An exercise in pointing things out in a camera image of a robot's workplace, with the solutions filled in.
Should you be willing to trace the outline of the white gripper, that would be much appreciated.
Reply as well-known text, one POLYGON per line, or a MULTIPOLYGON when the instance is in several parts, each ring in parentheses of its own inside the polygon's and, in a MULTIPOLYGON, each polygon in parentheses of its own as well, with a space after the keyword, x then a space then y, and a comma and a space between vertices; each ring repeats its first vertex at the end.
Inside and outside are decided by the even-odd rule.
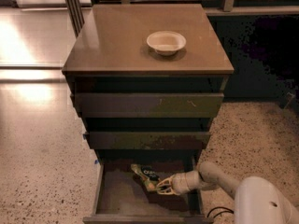
POLYGON ((185 194, 189 191, 186 175, 184 173, 175 174, 165 178, 157 184, 157 193, 159 195, 185 194))

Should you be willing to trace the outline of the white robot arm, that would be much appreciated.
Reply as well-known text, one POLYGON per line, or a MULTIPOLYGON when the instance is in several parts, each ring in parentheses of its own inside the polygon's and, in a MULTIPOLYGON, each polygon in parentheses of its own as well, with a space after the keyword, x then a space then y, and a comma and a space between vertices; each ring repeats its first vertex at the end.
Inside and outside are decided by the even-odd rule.
POLYGON ((299 224, 298 209, 271 182, 258 176, 239 181, 210 161, 203 161, 193 171, 162 180, 157 192, 182 195, 216 187, 235 201, 235 224, 299 224))

